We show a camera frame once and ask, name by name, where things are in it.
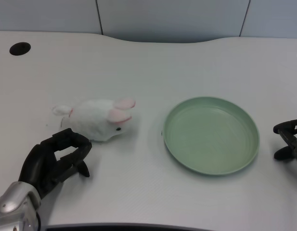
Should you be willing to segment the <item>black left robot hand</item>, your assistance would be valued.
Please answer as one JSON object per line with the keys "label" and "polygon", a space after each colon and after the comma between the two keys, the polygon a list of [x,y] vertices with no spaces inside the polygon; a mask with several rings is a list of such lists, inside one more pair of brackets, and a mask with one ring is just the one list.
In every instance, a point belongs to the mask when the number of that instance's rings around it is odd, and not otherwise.
{"label": "black left robot hand", "polygon": [[76,173],[88,178],[84,162],[92,148],[86,137],[68,128],[37,144],[24,161],[19,181],[35,187],[40,198]]}

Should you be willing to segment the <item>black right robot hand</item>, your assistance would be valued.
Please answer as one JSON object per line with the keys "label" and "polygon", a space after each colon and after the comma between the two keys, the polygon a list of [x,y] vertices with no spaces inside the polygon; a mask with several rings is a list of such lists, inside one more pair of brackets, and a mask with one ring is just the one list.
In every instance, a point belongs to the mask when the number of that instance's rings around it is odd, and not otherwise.
{"label": "black right robot hand", "polygon": [[280,123],[273,127],[273,132],[279,134],[287,144],[286,147],[278,150],[274,154],[277,161],[297,160],[297,119]]}

